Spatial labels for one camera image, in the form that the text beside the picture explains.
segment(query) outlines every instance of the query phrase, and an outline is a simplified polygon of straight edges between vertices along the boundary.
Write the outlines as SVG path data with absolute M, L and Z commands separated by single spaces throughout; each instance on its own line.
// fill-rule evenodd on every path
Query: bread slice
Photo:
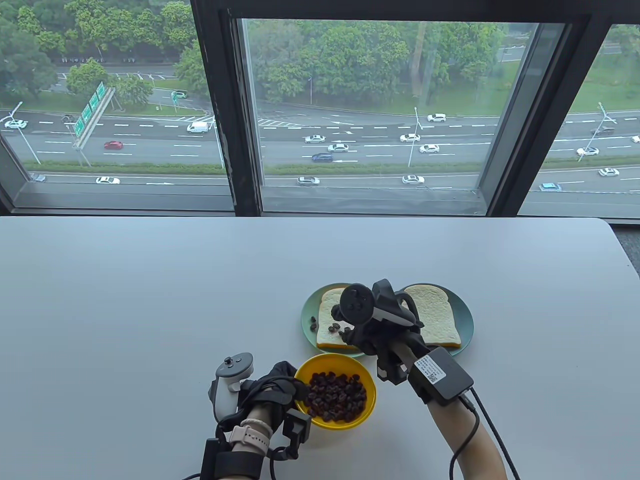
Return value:
M 342 291 L 344 288 L 337 288 L 326 291 L 322 295 L 322 300 L 320 301 L 320 310 L 318 312 L 318 329 L 316 333 L 316 345 L 318 348 L 342 348 L 345 350 L 357 350 L 356 347 L 351 345 L 347 345 L 344 343 L 338 334 L 338 332 L 329 332 L 329 326 L 334 323 L 338 323 L 340 325 L 340 330 L 344 330 L 345 327 L 350 327 L 353 329 L 353 325 L 348 324 L 347 322 L 336 322 L 331 316 L 331 309 L 334 305 L 340 303 L 340 295 L 342 295 Z
M 435 344 L 443 347 L 462 345 L 453 319 L 449 297 L 444 290 L 432 285 L 412 285 L 404 291 L 413 298 L 420 321 L 424 323 L 420 334 L 427 345 Z

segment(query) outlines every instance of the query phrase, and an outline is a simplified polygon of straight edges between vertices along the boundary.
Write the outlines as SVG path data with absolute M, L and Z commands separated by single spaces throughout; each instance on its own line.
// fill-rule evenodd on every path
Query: wrist strap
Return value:
M 260 449 L 262 456 L 266 456 L 269 451 L 269 438 L 249 426 L 234 427 L 233 432 L 231 432 L 231 438 L 229 438 L 229 443 L 234 445 L 238 442 Z
M 216 456 L 214 480 L 242 476 L 259 480 L 262 472 L 263 455 L 252 452 L 220 452 Z

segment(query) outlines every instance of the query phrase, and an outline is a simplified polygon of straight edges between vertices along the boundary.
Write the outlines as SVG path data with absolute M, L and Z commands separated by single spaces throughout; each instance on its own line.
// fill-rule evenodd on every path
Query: window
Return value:
M 639 40 L 609 30 L 520 214 L 640 218 Z
M 534 91 L 555 46 L 531 47 L 535 24 L 241 27 L 266 211 L 484 215 L 480 181 L 523 59 L 541 47 Z M 300 175 L 314 187 L 301 188 Z
M 233 208 L 189 3 L 13 5 L 0 5 L 0 160 L 21 173 L 16 206 Z

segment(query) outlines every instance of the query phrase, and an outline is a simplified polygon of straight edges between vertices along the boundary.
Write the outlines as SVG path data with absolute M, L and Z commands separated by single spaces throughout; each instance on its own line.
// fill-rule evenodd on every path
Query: glove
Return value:
M 271 428 L 276 431 L 285 412 L 294 406 L 295 400 L 304 400 L 308 387 L 294 378 L 298 370 L 289 362 L 278 362 L 271 371 L 258 380 L 245 380 L 238 393 L 238 411 L 220 420 L 222 431 L 231 431 L 245 420 L 252 408 L 264 405 L 269 409 Z

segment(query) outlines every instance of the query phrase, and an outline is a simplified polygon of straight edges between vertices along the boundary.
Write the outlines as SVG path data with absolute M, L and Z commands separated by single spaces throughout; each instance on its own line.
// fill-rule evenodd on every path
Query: bowl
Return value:
M 316 417 L 311 419 L 311 423 L 327 430 L 349 430 L 363 424 L 369 418 L 373 408 L 376 406 L 376 384 L 371 377 L 369 371 L 358 360 L 339 353 L 322 353 L 320 355 L 309 358 L 296 373 L 296 378 L 305 382 L 307 385 L 311 381 L 314 373 L 334 372 L 337 376 L 343 373 L 347 376 L 354 374 L 360 375 L 362 386 L 367 391 L 367 402 L 364 411 L 353 422 L 325 422 L 322 418 Z M 296 401 L 296 406 L 301 412 L 307 413 L 307 408 L 301 401 Z

